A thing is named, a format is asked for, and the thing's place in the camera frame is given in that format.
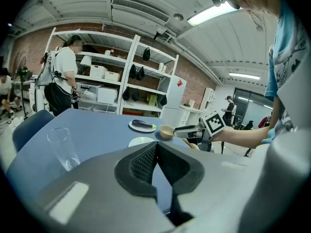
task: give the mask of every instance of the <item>blue tabletop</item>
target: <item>blue tabletop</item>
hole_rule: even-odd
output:
[[[145,120],[157,126],[152,133],[132,130],[128,124],[134,119]],[[7,171],[7,177],[16,192],[23,197],[34,198],[52,181],[67,171],[50,149],[47,134],[59,127],[69,129],[75,150],[81,162],[101,154],[126,148],[129,142],[140,136],[163,141],[159,118],[111,115],[83,110],[68,109],[45,125],[21,149]],[[170,142],[187,147],[183,140],[173,137]],[[153,185],[158,192],[161,210],[170,207],[172,188],[157,165]]]

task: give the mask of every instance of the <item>blue chair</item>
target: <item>blue chair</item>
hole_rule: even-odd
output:
[[[13,132],[13,143],[17,152],[54,117],[46,110],[41,110],[23,121]]]

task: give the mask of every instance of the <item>drinking glass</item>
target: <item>drinking glass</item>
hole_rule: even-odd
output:
[[[68,129],[53,129],[48,134],[48,141],[56,157],[67,171],[80,164]]]

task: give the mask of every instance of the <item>white ceiling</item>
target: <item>white ceiling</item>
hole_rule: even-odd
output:
[[[197,27],[187,18],[212,6],[211,0],[136,0],[157,8],[170,17],[166,27],[176,36],[172,48],[187,52],[196,64],[213,78],[212,74],[228,82],[229,71],[260,75],[252,84],[249,79],[230,80],[231,83],[264,89],[267,83],[267,51],[274,41],[276,20],[268,13],[263,15],[265,30],[258,32],[251,17],[243,10],[212,19]],[[111,9],[111,0],[28,0],[14,24],[25,31],[69,22],[117,22],[149,35],[154,35],[158,24],[142,14],[131,17],[124,11]],[[183,21],[173,18],[175,13]]]

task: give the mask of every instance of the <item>plate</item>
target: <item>plate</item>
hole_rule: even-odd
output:
[[[137,131],[140,131],[140,132],[153,132],[156,130],[155,129],[147,129],[147,128],[142,128],[142,127],[136,127],[132,124],[132,122],[130,122],[128,125],[130,125],[130,127],[133,129],[133,130],[137,130]]]
[[[153,140],[149,137],[137,137],[134,138],[132,141],[130,141],[130,143],[128,144],[128,147],[132,147],[132,146],[136,146],[139,144],[144,144],[144,143],[148,143],[148,142],[155,142],[156,140]]]

